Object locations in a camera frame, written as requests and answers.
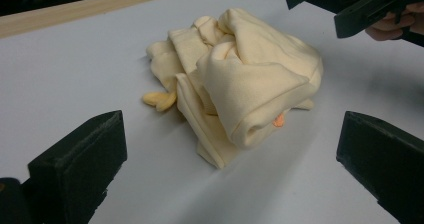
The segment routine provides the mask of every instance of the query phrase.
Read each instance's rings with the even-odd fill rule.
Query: wooden table edge
[[[83,0],[0,17],[0,38],[94,16],[151,0]]]

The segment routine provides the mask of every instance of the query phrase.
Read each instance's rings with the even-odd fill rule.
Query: white table surface
[[[216,170],[177,109],[140,102],[161,90],[146,47],[203,15],[241,7],[315,46],[325,74],[311,111],[291,111],[260,147]],[[122,110],[129,159],[97,223],[398,223],[336,161],[344,112],[382,118],[424,139],[423,48],[339,40],[333,14],[284,0],[155,0],[0,39],[0,176],[26,165],[89,118]]]

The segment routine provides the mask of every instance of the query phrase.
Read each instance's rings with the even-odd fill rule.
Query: cloth
[[[323,73],[314,48],[242,9],[170,31],[147,53],[167,93],[143,100],[163,111],[177,99],[197,152],[218,168],[282,127],[290,109],[311,109]]]

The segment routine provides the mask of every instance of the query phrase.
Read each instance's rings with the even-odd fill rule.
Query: crumpled cloth
[[[283,126],[290,109],[311,109],[323,74],[313,47],[242,9],[169,31],[147,54],[166,92],[143,100],[158,111],[177,101],[197,152],[218,168]]]

